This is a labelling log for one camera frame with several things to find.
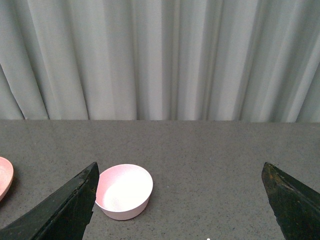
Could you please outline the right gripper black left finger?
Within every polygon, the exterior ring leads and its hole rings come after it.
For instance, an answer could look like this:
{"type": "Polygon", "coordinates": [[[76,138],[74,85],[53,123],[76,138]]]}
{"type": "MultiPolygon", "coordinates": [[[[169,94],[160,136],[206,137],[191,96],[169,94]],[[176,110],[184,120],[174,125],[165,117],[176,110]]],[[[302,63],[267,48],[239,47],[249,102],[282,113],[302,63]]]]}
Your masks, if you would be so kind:
{"type": "Polygon", "coordinates": [[[90,223],[99,182],[96,162],[29,212],[1,229],[2,240],[81,240],[90,223]]]}

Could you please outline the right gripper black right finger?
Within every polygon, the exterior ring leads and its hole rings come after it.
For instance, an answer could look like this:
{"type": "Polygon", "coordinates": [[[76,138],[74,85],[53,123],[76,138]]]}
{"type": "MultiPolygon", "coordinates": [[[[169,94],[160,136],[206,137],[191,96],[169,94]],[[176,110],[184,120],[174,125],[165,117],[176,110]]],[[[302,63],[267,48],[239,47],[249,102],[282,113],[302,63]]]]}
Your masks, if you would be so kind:
{"type": "Polygon", "coordinates": [[[261,179],[276,221],[286,240],[320,238],[320,194],[265,162],[261,179]]]}

